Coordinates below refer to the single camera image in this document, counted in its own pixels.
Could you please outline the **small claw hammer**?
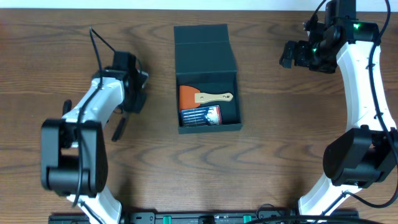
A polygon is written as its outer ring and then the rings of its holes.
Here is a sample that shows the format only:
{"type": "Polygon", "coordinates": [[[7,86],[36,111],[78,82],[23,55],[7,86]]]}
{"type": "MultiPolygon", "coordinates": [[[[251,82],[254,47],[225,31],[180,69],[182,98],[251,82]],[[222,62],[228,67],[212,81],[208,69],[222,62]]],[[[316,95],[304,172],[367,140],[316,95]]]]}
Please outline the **small claw hammer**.
{"type": "Polygon", "coordinates": [[[129,113],[124,113],[122,118],[119,121],[118,126],[116,127],[116,130],[111,138],[112,142],[116,142],[120,140],[123,136],[124,130],[127,126],[129,120],[129,113]]]}

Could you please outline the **orange scraper wooden handle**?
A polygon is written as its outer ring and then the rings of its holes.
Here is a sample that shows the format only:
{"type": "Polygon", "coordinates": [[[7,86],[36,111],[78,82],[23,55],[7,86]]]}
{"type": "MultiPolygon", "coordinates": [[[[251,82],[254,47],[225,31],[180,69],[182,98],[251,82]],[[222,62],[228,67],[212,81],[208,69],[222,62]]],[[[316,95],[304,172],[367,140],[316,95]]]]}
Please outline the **orange scraper wooden handle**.
{"type": "Polygon", "coordinates": [[[232,93],[204,93],[197,88],[187,85],[180,85],[179,92],[180,111],[198,108],[202,104],[211,103],[214,101],[231,101],[234,98],[232,93]]]}

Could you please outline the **blue precision screwdriver set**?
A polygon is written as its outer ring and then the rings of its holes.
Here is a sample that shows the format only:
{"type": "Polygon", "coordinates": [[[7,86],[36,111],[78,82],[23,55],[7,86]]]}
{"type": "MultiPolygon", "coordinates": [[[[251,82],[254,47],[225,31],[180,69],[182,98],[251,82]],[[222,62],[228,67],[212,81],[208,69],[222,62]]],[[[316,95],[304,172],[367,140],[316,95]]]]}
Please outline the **blue precision screwdriver set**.
{"type": "Polygon", "coordinates": [[[221,111],[218,105],[182,110],[180,112],[184,126],[221,125],[221,111]]]}

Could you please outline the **dark green lidded box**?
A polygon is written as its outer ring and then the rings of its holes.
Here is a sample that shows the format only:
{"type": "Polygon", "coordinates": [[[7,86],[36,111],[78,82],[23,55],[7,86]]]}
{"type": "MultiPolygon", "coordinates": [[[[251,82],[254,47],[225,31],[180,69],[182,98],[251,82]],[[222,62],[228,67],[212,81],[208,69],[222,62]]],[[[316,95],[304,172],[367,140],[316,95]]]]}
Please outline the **dark green lidded box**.
{"type": "Polygon", "coordinates": [[[186,126],[181,112],[178,116],[178,133],[216,133],[239,131],[241,105],[239,102],[236,59],[231,48],[226,24],[175,26],[175,76],[176,97],[180,97],[182,85],[192,86],[210,94],[231,93],[230,102],[211,102],[207,106],[219,106],[221,124],[186,126]]]}

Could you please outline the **black yellow screwdriver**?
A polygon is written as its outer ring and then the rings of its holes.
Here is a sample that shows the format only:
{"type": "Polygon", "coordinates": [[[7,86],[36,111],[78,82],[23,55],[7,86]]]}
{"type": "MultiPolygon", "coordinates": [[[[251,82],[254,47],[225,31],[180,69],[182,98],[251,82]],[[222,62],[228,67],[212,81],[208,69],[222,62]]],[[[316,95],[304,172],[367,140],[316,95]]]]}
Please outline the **black yellow screwdriver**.
{"type": "Polygon", "coordinates": [[[72,101],[71,100],[65,100],[63,103],[63,108],[62,108],[62,115],[67,114],[72,110],[72,101]]]}

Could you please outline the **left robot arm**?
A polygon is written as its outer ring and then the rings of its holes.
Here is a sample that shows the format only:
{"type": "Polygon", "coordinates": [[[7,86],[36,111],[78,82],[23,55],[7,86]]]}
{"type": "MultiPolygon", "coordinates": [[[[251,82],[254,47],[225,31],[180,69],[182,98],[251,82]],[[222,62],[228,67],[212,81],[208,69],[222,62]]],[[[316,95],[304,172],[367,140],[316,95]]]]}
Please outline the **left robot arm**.
{"type": "Polygon", "coordinates": [[[129,114],[139,113],[148,81],[135,55],[116,51],[113,63],[99,69],[90,89],[76,106],[64,102],[60,119],[46,119],[41,127],[41,184],[71,201],[90,223],[129,223],[129,214],[108,186],[108,159],[103,129],[114,110],[122,118],[112,136],[120,139],[129,114]]]}

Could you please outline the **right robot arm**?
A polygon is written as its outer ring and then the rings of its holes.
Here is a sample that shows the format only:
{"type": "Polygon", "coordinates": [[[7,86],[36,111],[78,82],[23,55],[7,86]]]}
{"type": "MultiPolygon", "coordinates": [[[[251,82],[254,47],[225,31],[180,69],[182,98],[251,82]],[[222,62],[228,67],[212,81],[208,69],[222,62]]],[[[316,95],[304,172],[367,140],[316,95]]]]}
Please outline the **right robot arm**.
{"type": "Polygon", "coordinates": [[[304,23],[308,40],[289,41],[280,58],[285,68],[340,70],[346,98],[346,131],[323,155],[323,174],[298,201],[298,212],[329,216],[346,198],[382,182],[397,165],[397,125],[389,111],[379,59],[382,31],[350,17],[304,23]]]}

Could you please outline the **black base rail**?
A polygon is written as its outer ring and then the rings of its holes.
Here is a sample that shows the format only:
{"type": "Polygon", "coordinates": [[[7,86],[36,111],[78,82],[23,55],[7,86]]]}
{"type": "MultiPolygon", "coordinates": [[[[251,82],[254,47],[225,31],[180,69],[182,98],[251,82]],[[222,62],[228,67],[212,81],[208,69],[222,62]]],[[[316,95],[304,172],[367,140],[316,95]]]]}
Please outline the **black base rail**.
{"type": "MultiPolygon", "coordinates": [[[[257,213],[153,213],[139,212],[123,215],[121,223],[128,224],[240,224],[257,220],[258,218],[276,218],[285,215],[284,210],[262,210],[257,213]]],[[[84,224],[90,219],[79,214],[54,214],[49,216],[49,224],[84,224]]]]}

